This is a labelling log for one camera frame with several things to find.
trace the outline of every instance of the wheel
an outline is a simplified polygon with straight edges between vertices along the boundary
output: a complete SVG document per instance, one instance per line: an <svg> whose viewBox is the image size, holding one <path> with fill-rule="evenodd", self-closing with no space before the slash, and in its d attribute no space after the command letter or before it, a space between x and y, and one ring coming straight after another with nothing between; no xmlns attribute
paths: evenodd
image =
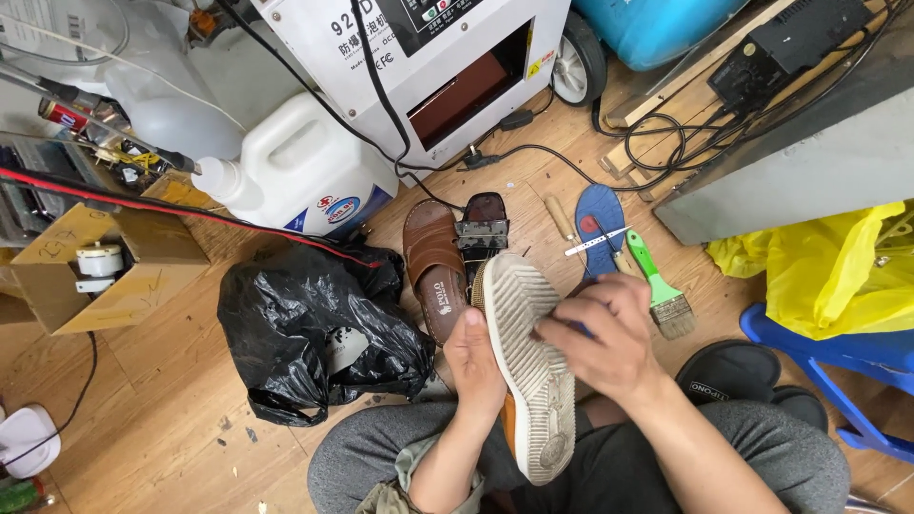
<svg viewBox="0 0 914 514"><path fill-rule="evenodd" d="M592 104L606 89L606 54L593 29L574 11L565 22L552 81L556 95L572 107Z"/></svg>

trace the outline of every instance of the white plastic jerry can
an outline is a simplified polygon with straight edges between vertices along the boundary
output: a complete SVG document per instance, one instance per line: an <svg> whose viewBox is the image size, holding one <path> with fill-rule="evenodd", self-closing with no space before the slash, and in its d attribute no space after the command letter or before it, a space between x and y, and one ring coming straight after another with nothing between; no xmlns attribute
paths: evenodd
<svg viewBox="0 0 914 514"><path fill-rule="evenodd" d="M341 239L397 195L382 159L303 93L248 133L240 163L200 159L192 180L242 220Z"/></svg>

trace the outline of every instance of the red can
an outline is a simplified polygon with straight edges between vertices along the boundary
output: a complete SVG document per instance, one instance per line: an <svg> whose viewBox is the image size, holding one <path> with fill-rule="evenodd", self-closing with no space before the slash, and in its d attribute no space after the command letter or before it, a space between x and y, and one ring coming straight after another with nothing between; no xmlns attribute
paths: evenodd
<svg viewBox="0 0 914 514"><path fill-rule="evenodd" d="M60 123L74 132L81 132L89 122L84 116L44 98L38 105L38 115L50 122Z"/></svg>

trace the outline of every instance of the black slipper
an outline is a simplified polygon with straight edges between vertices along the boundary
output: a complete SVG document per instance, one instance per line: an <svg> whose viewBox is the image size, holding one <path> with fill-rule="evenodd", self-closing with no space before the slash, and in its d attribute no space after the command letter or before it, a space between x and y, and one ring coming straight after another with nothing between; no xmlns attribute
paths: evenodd
<svg viewBox="0 0 914 514"><path fill-rule="evenodd" d="M789 412L794 418L828 433L828 412L812 391L800 386L776 387L771 403Z"/></svg>
<svg viewBox="0 0 914 514"><path fill-rule="evenodd" d="M463 220L454 224L457 230L457 248L463 256L466 269L467 301L471 299L470 287L483 262L495 257L508 247L508 230L511 224L505 212L505 201L498 193L479 193L466 203Z"/></svg>
<svg viewBox="0 0 914 514"><path fill-rule="evenodd" d="M744 340L719 341L692 356L676 383L695 405L727 400L770 402L781 362L770 349Z"/></svg>

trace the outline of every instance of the white rubber sole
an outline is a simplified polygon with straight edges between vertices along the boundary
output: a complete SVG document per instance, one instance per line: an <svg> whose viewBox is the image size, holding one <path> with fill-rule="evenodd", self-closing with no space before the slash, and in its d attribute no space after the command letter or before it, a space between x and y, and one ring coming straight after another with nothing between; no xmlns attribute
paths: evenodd
<svg viewBox="0 0 914 514"><path fill-rule="evenodd" d="M557 477L574 453L574 374L530 332L560 298L527 259L500 254L483 271L485 315L498 367L516 405L515 457L534 486Z"/></svg>

